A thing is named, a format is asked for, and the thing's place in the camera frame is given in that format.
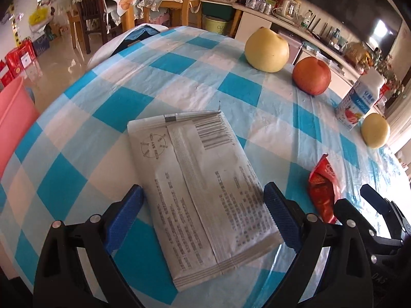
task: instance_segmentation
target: dining table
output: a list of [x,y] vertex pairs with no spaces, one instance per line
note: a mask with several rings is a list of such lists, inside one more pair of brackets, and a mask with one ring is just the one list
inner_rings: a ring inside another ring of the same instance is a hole
[[[359,126],[350,131],[336,119],[341,98],[333,90],[318,96],[299,90],[292,69],[258,71],[248,64],[243,43],[182,26],[129,46],[85,73],[28,130],[0,181],[0,242],[28,288],[33,290],[53,221],[69,225],[103,214],[139,183],[127,123],[162,114],[221,107],[262,186],[275,182],[305,213],[318,214],[307,193],[308,177],[328,154],[342,196],[378,235],[390,237],[360,188],[371,185],[411,219],[411,190],[400,163],[387,146],[368,148]],[[327,255],[323,248],[301,300],[314,294]],[[146,307],[260,308],[295,252],[281,244],[178,292],[145,202],[112,256]],[[83,268],[92,293],[104,300],[90,263]]]

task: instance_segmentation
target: floor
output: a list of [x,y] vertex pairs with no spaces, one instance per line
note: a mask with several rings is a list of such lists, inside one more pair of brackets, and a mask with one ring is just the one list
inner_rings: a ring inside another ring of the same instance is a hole
[[93,54],[101,47],[101,36],[90,35],[91,53],[86,54],[85,49],[73,49],[70,33],[50,42],[50,48],[38,57],[43,76],[32,82],[26,79],[25,85],[34,92],[36,107],[40,113],[69,86],[77,81],[86,71],[87,63]]

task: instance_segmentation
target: bottle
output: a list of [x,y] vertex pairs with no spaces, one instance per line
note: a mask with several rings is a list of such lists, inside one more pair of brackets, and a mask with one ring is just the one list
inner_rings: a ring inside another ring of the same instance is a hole
[[340,29],[337,28],[337,29],[334,31],[334,33],[332,34],[331,42],[332,42],[333,44],[337,44],[339,38],[340,38]]
[[308,28],[308,25],[310,24],[310,21],[311,21],[311,17],[312,17],[312,11],[308,10],[304,15],[303,21],[301,22],[301,26],[303,28]]
[[377,102],[385,79],[374,68],[361,75],[335,110],[337,119],[351,130]]

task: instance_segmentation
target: apple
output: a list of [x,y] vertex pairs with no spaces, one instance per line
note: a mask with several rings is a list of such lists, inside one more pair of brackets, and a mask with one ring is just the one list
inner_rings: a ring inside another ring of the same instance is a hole
[[330,85],[331,70],[325,62],[309,56],[295,65],[293,80],[302,91],[320,95]]
[[244,54],[255,69],[274,73],[287,63],[290,51],[284,38],[268,28],[261,27],[247,39]]

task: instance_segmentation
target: yellow bucket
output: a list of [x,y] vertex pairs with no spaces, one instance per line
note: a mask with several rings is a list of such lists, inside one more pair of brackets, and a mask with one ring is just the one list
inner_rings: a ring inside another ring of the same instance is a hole
[[227,26],[227,21],[222,20],[221,18],[207,16],[204,22],[204,29],[209,32],[215,32],[216,34],[224,35],[225,28]]

